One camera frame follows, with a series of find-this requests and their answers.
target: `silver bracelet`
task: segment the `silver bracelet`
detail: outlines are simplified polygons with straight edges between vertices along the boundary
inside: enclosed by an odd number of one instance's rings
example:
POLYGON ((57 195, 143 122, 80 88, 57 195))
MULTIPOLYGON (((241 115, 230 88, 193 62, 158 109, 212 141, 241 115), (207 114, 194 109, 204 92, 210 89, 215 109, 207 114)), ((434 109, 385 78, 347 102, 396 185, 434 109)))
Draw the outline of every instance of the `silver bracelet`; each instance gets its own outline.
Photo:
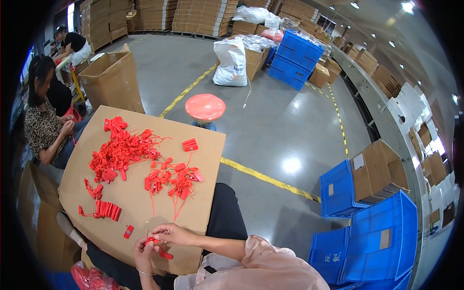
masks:
POLYGON ((137 271, 139 271, 140 273, 145 274, 145 275, 149 275, 149 276, 154 276, 154 275, 156 275, 156 274, 148 274, 148 273, 142 272, 142 271, 139 270, 139 268, 136 268, 136 269, 137 269, 137 271))

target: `pallet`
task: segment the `pallet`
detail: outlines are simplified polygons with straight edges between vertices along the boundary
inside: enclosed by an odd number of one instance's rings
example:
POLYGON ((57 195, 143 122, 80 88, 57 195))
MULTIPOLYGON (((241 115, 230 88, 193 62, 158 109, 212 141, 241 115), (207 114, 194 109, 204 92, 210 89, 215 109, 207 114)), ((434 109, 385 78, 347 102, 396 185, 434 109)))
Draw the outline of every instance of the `pallet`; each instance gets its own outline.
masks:
POLYGON ((165 30, 134 30, 130 34, 158 34, 158 35, 169 35, 171 29, 165 30))
POLYGON ((211 36, 211 35, 200 34, 200 33, 191 33, 191 32, 179 32, 179 31, 172 31, 171 32, 171 35, 174 35, 174 36, 198 38, 198 39, 205 39, 205 40, 211 40, 211 41, 218 41, 218 40, 224 39, 224 38, 227 37, 228 34, 229 33, 218 37, 218 36, 211 36))

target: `blue plastic crate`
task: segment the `blue plastic crate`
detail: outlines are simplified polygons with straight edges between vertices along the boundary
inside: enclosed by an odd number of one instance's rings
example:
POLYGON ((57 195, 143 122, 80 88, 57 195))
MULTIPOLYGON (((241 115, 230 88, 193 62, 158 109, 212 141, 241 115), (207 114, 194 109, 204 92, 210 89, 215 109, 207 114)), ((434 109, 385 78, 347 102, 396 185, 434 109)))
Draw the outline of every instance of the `blue plastic crate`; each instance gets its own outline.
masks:
POLYGON ((308 264, 329 284, 341 284, 340 272, 348 244, 349 226, 313 234, 308 264))
POLYGON ((283 56, 298 65, 313 71, 317 61, 324 53, 324 49, 295 34, 293 30, 286 30, 276 54, 283 56))
POLYGON ((395 280, 380 280, 372 282, 355 282, 350 283, 347 286, 341 288, 335 288, 338 290, 406 290, 411 279, 411 271, 400 278, 398 281, 395 280))
POLYGON ((303 67, 289 63, 276 54, 267 74, 294 89, 301 90, 311 72, 303 67))
POLYGON ((414 265, 417 207, 403 192, 352 213, 342 281, 398 280, 414 265))
POLYGON ((349 159, 319 177, 321 216, 350 219, 351 213, 369 205, 354 201, 353 175, 349 159))

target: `white paper label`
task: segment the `white paper label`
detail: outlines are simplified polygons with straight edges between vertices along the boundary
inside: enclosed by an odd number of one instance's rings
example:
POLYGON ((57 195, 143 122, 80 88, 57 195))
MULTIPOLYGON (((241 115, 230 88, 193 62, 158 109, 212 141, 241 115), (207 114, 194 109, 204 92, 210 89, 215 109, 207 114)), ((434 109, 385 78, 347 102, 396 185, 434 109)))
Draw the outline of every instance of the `white paper label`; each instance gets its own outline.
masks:
POLYGON ((353 158, 353 163, 354 163, 354 169, 358 169, 362 166, 364 166, 364 157, 362 156, 362 153, 353 158))

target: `black t-shirt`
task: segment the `black t-shirt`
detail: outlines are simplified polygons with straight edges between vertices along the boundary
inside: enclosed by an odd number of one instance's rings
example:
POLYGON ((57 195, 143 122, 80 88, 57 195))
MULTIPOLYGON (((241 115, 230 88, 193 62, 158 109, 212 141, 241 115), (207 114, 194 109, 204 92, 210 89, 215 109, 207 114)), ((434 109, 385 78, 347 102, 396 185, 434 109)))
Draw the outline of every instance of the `black t-shirt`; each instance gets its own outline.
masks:
POLYGON ((80 34, 70 32, 66 34, 66 37, 64 39, 64 46, 68 46, 69 43, 71 43, 72 50, 74 52, 78 52, 85 45, 85 38, 82 37, 80 34))

